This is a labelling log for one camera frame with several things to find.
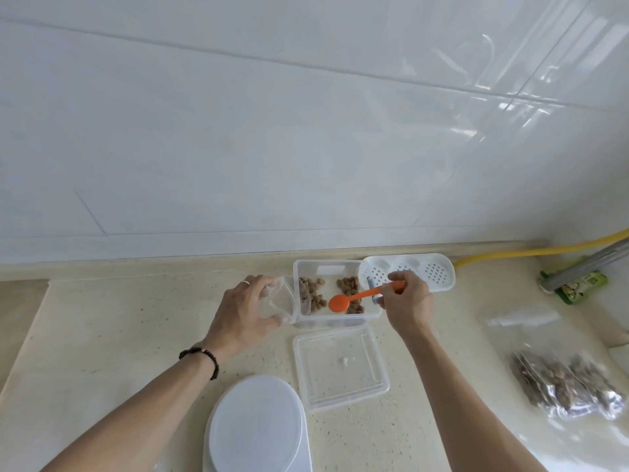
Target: white soap dish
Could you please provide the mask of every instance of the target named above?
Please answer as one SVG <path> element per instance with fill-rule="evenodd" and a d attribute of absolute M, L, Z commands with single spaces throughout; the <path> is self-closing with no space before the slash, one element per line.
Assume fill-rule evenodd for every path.
<path fill-rule="evenodd" d="M 448 291 L 456 282 L 452 262 L 441 253 L 374 255 L 365 258 L 364 261 L 358 272 L 358 280 L 362 285 L 369 285 L 369 287 L 388 283 L 389 273 L 402 270 L 414 272 L 428 284 L 432 293 Z"/>

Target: orange spoon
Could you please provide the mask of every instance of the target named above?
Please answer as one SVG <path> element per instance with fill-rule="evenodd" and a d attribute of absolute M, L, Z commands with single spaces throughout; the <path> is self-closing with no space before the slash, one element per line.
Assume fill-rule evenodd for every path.
<path fill-rule="evenodd" d="M 404 280 L 395 280 L 391 283 L 385 283 L 385 285 L 391 285 L 393 286 L 394 290 L 399 291 L 404 290 L 404 288 L 406 287 L 406 282 Z M 375 296 L 380 293 L 380 290 L 383 286 L 384 285 L 376 286 L 375 288 L 361 291 L 360 293 L 353 294 L 351 296 L 337 294 L 336 296 L 333 296 L 332 299 L 328 302 L 328 308 L 334 313 L 342 313 L 350 307 L 350 301 L 359 300 L 361 298 L 365 298 L 366 296 Z"/>

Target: beige countertop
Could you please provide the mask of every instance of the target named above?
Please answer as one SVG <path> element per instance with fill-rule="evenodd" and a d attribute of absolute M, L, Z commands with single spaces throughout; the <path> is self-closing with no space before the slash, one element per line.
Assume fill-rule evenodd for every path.
<path fill-rule="evenodd" d="M 0 471 L 39 470 L 61 448 L 177 360 L 212 320 L 223 290 L 247 273 L 290 274 L 281 262 L 233 260 L 214 270 L 167 266 L 152 274 L 52 281 L 0 397 Z M 468 265 L 435 295 L 435 332 L 480 396 L 550 470 L 621 470 L 629 415 L 547 419 L 530 406 L 479 318 L 548 302 L 577 325 L 614 381 L 629 379 L 574 307 L 540 293 L 536 259 Z M 391 389 L 378 398 L 308 415 L 315 471 L 447 470 L 429 402 L 402 341 L 385 317 L 372 323 Z M 249 374 L 274 374 L 297 389 L 292 340 L 283 326 L 223 368 L 194 404 L 156 470 L 200 471 L 203 432 L 218 397 Z"/>

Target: zip bag of kibble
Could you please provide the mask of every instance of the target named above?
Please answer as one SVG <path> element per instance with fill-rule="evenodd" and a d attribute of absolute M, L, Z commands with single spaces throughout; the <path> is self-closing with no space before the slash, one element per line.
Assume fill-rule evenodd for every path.
<path fill-rule="evenodd" d="M 583 348 L 576 328 L 548 305 L 495 315 L 486 325 L 492 345 L 530 403 L 549 417 L 574 419 L 600 412 L 613 420 L 626 410 L 626 395 Z"/>

